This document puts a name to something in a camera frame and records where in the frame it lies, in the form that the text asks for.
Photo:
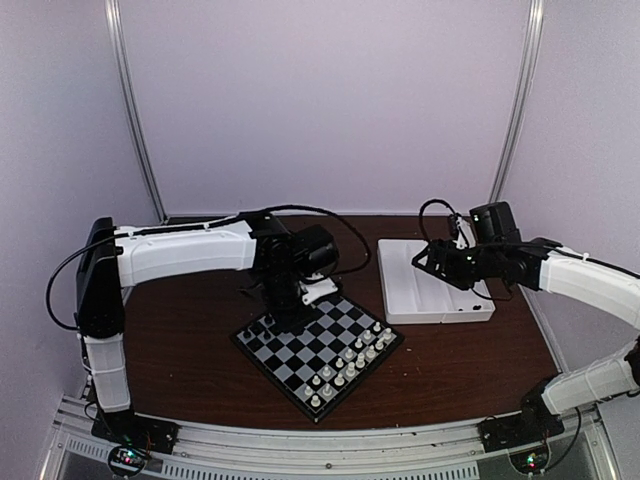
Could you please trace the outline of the white plastic divided tray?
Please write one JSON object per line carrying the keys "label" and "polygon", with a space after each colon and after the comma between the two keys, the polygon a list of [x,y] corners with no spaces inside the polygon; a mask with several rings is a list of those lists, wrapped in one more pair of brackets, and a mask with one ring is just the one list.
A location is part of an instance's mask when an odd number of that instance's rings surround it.
{"label": "white plastic divided tray", "polygon": [[[385,319],[392,325],[485,322],[495,312],[486,284],[473,290],[456,289],[411,265],[412,257],[427,243],[423,240],[381,239],[377,253]],[[485,311],[461,315],[458,307],[482,303]]]}

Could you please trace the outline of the black white chessboard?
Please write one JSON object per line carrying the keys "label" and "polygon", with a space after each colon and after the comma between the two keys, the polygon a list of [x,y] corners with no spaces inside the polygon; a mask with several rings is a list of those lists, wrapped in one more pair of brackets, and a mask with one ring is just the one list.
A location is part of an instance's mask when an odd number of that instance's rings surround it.
{"label": "black white chessboard", "polygon": [[293,333],[262,314],[231,342],[307,418],[317,424],[351,395],[403,343],[404,335],[342,295],[313,306]]}

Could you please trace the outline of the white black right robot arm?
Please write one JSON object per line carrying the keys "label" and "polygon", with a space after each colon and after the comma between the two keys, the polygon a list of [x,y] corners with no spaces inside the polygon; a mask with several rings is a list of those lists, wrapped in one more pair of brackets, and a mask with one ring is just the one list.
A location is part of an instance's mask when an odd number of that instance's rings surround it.
{"label": "white black right robot arm", "polygon": [[450,239],[425,235],[416,269],[461,291],[482,280],[519,287],[563,370],[523,399],[519,440],[535,440],[551,416],[639,393],[639,276],[543,237],[521,237],[510,205],[452,212]]}

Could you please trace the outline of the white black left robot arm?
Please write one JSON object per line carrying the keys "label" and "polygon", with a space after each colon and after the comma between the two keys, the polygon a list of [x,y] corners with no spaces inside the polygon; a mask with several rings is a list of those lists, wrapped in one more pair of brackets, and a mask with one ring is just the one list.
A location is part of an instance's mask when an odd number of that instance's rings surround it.
{"label": "white black left robot arm", "polygon": [[210,280],[215,299],[222,300],[228,291],[223,276],[245,275],[258,287],[268,320],[289,332],[310,320],[313,304],[333,292],[325,271],[335,260],[333,237],[323,226],[292,230],[271,211],[155,227],[116,226],[103,217],[85,246],[50,279],[76,263],[74,321],[58,325],[79,336],[106,429],[133,444],[144,424],[132,413],[125,330],[133,310],[124,304],[124,291],[166,293],[176,300],[194,282]]}

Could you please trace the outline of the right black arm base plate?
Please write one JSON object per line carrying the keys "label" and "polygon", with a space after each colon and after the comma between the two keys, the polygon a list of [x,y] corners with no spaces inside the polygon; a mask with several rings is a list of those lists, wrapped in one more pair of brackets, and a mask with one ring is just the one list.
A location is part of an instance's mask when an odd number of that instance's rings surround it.
{"label": "right black arm base plate", "polygon": [[525,397],[519,413],[488,417],[478,424],[486,453],[542,442],[564,431],[560,416],[551,414],[540,397]]}

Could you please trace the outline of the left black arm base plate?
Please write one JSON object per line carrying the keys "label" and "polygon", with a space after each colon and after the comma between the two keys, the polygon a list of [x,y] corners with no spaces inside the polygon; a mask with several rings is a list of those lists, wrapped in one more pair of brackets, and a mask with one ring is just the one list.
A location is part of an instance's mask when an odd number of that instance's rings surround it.
{"label": "left black arm base plate", "polygon": [[113,443],[144,452],[171,454],[177,441],[179,425],[172,421],[141,416],[132,407],[106,412],[97,405],[91,434]]}

